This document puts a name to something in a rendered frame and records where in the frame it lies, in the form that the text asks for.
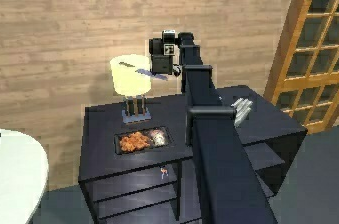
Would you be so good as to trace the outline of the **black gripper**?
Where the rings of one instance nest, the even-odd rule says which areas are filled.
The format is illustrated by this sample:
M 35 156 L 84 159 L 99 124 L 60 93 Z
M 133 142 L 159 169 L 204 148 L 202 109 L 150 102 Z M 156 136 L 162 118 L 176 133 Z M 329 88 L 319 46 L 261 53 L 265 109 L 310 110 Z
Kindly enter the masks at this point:
M 160 80 L 168 80 L 164 74 L 171 74 L 173 71 L 174 44 L 164 43 L 161 38 L 150 39 L 149 53 L 151 58 L 151 71 L 140 68 L 135 70 L 135 72 Z M 123 61 L 119 62 L 119 64 L 126 67 L 136 67 Z

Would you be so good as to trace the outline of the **cream shade table lamp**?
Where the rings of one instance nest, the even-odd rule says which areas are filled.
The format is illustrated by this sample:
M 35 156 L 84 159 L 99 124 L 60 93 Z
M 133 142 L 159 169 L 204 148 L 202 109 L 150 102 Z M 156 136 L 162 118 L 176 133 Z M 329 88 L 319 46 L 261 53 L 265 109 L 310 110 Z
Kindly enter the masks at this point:
M 126 67 L 119 62 L 136 67 Z M 149 58 L 144 55 L 128 54 L 110 60 L 114 90 L 123 96 L 122 119 L 125 124 L 141 122 L 151 118 L 146 106 L 145 94 L 151 89 L 149 76 L 135 72 L 137 69 L 150 69 Z

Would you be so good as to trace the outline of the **white grey food lump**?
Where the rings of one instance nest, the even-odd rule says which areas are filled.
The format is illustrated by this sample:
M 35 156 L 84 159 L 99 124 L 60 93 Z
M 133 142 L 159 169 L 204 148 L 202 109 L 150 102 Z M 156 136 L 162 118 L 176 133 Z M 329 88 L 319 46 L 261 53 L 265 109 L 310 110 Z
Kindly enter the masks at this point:
M 166 138 L 163 131 L 153 130 L 150 132 L 150 135 L 155 146 L 163 146 L 166 144 Z

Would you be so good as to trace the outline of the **orange fried food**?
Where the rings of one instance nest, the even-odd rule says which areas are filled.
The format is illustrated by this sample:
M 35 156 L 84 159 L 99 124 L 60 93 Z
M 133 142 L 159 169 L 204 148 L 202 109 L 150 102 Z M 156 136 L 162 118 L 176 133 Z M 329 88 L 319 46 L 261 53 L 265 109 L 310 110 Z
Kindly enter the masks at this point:
M 123 136 L 120 147 L 123 152 L 134 152 L 150 146 L 150 139 L 141 132 L 134 132 Z

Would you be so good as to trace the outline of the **black food tray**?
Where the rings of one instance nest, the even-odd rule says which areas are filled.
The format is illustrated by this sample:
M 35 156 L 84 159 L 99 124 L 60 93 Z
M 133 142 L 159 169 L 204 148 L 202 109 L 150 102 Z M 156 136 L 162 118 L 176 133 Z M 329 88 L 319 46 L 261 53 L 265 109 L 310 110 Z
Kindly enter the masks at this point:
M 153 130 L 161 130 L 161 131 L 164 132 L 164 136 L 166 138 L 166 144 L 165 145 L 163 145 L 163 146 L 155 146 L 154 145 L 154 143 L 152 141 L 152 138 L 151 138 L 151 135 L 150 135 L 150 132 L 153 131 Z M 134 133 L 134 132 L 141 132 L 143 135 L 147 136 L 150 139 L 150 146 L 146 147 L 146 148 L 144 148 L 142 150 L 139 150 L 139 151 L 123 152 L 121 150 L 121 147 L 120 147 L 120 140 L 121 140 L 121 138 L 123 136 L 127 136 L 128 134 L 131 134 L 131 133 Z M 126 132 L 126 133 L 121 133 L 121 134 L 115 134 L 114 135 L 115 153 L 117 155 L 139 153 L 139 152 L 146 151 L 146 150 L 151 150 L 151 149 L 157 149 L 157 148 L 161 148 L 161 147 L 170 146 L 172 144 L 173 144 L 172 137 L 170 135 L 170 132 L 169 132 L 168 128 L 165 127 L 165 126 L 153 127 L 153 128 L 141 129 L 141 130 L 135 130 L 135 131 L 129 131 L 129 132 Z

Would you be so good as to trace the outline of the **black shelf table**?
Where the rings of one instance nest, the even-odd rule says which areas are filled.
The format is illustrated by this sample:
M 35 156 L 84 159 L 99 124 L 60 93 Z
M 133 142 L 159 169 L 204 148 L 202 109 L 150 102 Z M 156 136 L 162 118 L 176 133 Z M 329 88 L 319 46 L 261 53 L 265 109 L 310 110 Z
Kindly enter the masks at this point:
M 247 86 L 220 89 L 224 104 L 253 102 L 236 127 L 267 201 L 277 194 L 306 129 Z M 94 224 L 203 224 L 192 148 L 185 144 L 187 99 L 154 98 L 147 122 L 125 125 L 119 104 L 85 111 L 79 185 Z M 173 144 L 133 154 L 115 153 L 114 135 L 165 126 Z M 169 176 L 161 179 L 160 167 Z

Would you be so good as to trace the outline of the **silver ribbed object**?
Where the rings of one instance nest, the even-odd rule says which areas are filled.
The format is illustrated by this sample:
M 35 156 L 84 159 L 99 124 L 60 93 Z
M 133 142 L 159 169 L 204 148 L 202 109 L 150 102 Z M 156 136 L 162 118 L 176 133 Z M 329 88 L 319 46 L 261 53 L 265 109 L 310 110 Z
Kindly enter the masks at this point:
M 251 100 L 244 98 L 239 98 L 232 104 L 232 107 L 236 110 L 236 117 L 234 121 L 235 127 L 239 127 L 249 115 L 252 104 L 253 102 Z

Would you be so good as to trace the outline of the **wooden glass pane door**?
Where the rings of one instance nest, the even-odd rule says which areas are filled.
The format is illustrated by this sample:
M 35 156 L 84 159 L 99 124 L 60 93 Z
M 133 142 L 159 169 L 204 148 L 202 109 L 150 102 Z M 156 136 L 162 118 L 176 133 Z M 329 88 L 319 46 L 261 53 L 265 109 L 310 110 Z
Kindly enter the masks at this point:
M 339 116 L 339 0 L 291 0 L 264 98 L 308 129 Z

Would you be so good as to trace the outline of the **white round table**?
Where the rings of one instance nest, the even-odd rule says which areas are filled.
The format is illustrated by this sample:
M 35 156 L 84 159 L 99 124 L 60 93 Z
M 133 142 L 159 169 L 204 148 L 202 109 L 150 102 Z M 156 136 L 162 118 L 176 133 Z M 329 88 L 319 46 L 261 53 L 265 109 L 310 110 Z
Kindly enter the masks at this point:
M 33 224 L 47 186 L 47 154 L 27 134 L 6 129 L 0 133 L 0 224 Z

